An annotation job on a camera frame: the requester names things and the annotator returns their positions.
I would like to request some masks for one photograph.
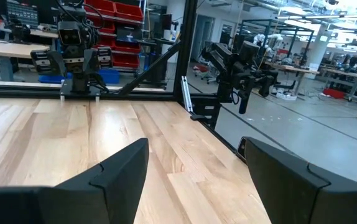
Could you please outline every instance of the gray floor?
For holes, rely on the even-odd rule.
[[[167,91],[173,89],[175,65],[169,64]],[[22,68],[19,73],[27,82],[37,82],[36,73]],[[217,84],[206,84],[189,68],[188,82],[194,93],[214,93]],[[290,83],[292,75],[279,80]],[[121,76],[123,85],[133,76]],[[304,100],[285,101],[252,94],[246,114],[238,113],[238,105],[224,104],[216,127],[233,146],[242,136],[251,136],[278,149],[289,150],[312,164],[357,181],[357,104],[319,96],[324,83],[305,80],[300,92]]]

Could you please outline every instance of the black metal frame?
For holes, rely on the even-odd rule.
[[[277,20],[273,20],[273,19],[244,19],[242,20],[241,26],[239,28],[239,34],[243,34],[242,33],[242,28],[248,26],[248,27],[252,27],[253,29],[260,29],[260,28],[264,28],[264,35],[267,37],[269,34],[272,34],[274,31],[274,28],[276,31],[278,31],[279,34],[282,33],[282,31],[293,31],[294,36],[292,38],[292,42],[290,43],[290,48],[288,51],[288,56],[290,55],[290,53],[292,52],[292,47],[293,44],[296,40],[296,36],[298,32],[310,32],[310,38],[308,40],[308,44],[307,47],[305,49],[305,52],[308,52],[308,48],[310,47],[310,42],[311,39],[314,35],[314,30],[310,30],[310,29],[306,29],[303,27],[298,27],[298,26],[294,26],[294,25],[290,25],[290,24],[286,24],[284,22],[281,21],[277,21]],[[263,46],[267,43],[267,38],[264,39],[264,43]]]
[[[138,101],[176,101],[183,105],[183,92],[181,86],[182,76],[187,76],[187,67],[190,58],[190,48],[192,43],[192,34],[195,28],[195,18],[197,12],[197,0],[186,0],[183,17],[183,30],[180,41],[170,47],[165,55],[158,58],[155,64],[151,65],[147,72],[139,75],[133,82],[124,86],[119,93],[111,91],[101,93],[101,100],[138,100]],[[156,67],[167,61],[173,54],[178,52],[178,61],[175,73],[175,82],[173,92],[156,92],[156,91],[135,91],[146,78],[149,78],[156,71]],[[61,88],[56,87],[37,87],[37,86],[7,86],[0,85],[0,98],[60,98],[62,96]],[[65,99],[88,100],[88,95],[64,94]],[[201,115],[199,121],[214,136],[216,136],[231,151],[236,149],[216,131],[218,115],[221,104],[216,94],[197,93],[191,94],[194,113]]]

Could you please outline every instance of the door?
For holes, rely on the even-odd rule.
[[[198,61],[205,41],[211,39],[214,21],[214,18],[198,15],[193,36],[191,59]]]
[[[236,24],[233,22],[223,21],[220,28],[220,43],[231,46],[235,35]]]

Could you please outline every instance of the blue bin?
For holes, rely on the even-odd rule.
[[[101,69],[98,74],[106,84],[119,84],[119,72],[115,69]]]
[[[68,73],[67,77],[63,77],[62,75],[39,75],[40,83],[49,83],[49,84],[61,84],[61,80],[71,79],[72,74]]]

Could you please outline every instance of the pillar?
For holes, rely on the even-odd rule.
[[[326,29],[327,26],[322,24],[314,43],[311,45],[311,50],[309,50],[310,53],[307,54],[308,57],[306,66],[310,67],[311,70],[318,70],[322,58],[325,55],[325,52],[327,51],[332,32],[328,32],[326,31]],[[306,73],[305,77],[314,79],[315,74]]]
[[[184,16],[184,8],[185,8],[185,1],[184,0],[168,0],[167,1],[167,14],[172,15],[172,20],[178,22],[177,31],[180,31],[180,26],[183,23],[183,16]],[[170,31],[165,30],[164,38],[169,40],[170,39]],[[162,53],[166,53],[169,45],[163,45]],[[177,62],[177,54],[173,55],[168,62]]]

